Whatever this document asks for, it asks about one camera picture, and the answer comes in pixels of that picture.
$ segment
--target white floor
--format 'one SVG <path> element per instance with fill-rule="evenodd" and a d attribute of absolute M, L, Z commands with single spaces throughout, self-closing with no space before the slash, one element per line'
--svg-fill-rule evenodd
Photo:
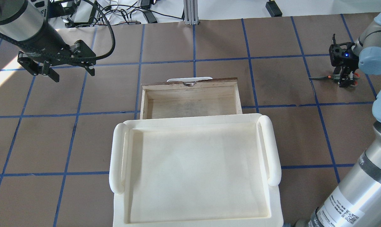
<path fill-rule="evenodd" d="M 118 0 L 120 4 L 132 5 L 135 0 Z M 114 1 L 98 0 L 102 6 Z M 199 0 L 198 12 L 200 20 L 224 20 L 253 17 L 270 17 L 265 8 L 267 0 Z M 329 15 L 340 13 L 380 12 L 381 0 L 276 0 L 283 16 Z M 151 8 L 154 11 L 176 17 L 182 16 L 182 0 L 159 0 Z M 180 21 L 175 18 L 154 14 L 159 23 Z M 133 14 L 133 19 L 146 23 L 140 12 Z M 122 21 L 120 17 L 111 17 L 111 24 Z M 51 19 L 55 28 L 63 28 L 60 18 Z"/>

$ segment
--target wooden box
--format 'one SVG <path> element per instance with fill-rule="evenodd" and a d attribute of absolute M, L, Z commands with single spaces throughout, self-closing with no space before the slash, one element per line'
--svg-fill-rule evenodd
<path fill-rule="evenodd" d="M 242 114 L 237 78 L 142 86 L 140 119 Z"/>

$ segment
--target tray handle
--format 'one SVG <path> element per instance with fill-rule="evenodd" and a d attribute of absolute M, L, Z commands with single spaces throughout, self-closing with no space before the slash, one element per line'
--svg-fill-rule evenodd
<path fill-rule="evenodd" d="M 125 142 L 129 135 L 129 128 L 124 123 L 115 127 L 112 139 L 112 153 L 110 165 L 110 187 L 113 193 L 122 194 L 125 191 L 125 172 L 123 170 L 123 156 L 125 152 Z"/>
<path fill-rule="evenodd" d="M 262 129 L 267 165 L 269 167 L 269 178 L 267 179 L 267 184 L 271 187 L 276 187 L 280 184 L 281 180 L 281 166 L 276 139 L 274 137 L 273 125 L 270 118 L 265 115 L 258 118 L 257 125 L 260 125 Z"/>

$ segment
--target qr code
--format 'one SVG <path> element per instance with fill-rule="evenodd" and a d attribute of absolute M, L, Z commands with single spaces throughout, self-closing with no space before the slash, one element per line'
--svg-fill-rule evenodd
<path fill-rule="evenodd" d="M 346 212 L 344 212 L 342 214 L 342 217 L 344 219 L 346 219 L 350 224 L 354 224 L 355 221 L 357 221 L 357 219 L 359 219 L 358 216 L 354 215 L 353 213 L 351 213 L 349 210 L 346 210 Z"/>

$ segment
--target grid floor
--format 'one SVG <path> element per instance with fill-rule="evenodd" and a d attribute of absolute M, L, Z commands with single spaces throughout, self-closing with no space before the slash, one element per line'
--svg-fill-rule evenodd
<path fill-rule="evenodd" d="M 285 222 L 309 218 L 373 141 L 381 76 L 355 88 L 332 73 L 327 50 L 360 35 L 376 13 L 114 27 L 112 56 L 84 69 L 54 67 L 59 83 L 29 75 L 0 41 L 0 226 L 111 226 L 108 170 L 114 126 L 137 119 L 141 84 L 238 77 L 244 113 L 268 115 L 282 165 Z M 106 27 L 59 30 L 97 55 Z"/>

